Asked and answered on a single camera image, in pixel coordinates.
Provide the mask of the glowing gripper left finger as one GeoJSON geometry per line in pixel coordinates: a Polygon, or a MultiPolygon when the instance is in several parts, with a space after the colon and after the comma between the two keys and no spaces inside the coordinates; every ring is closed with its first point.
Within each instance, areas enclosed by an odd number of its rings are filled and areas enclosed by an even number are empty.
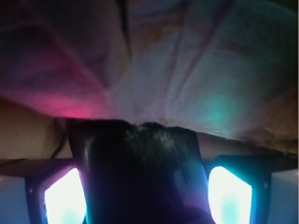
{"type": "Polygon", "coordinates": [[[2,159],[2,224],[85,224],[87,206],[72,159],[2,159]]]}

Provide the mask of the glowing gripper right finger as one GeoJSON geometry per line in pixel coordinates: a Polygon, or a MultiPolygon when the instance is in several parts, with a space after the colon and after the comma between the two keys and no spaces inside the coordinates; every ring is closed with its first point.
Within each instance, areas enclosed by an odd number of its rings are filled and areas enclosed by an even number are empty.
{"type": "Polygon", "coordinates": [[[216,224],[297,224],[298,160],[280,155],[221,155],[207,164],[216,224]]]}

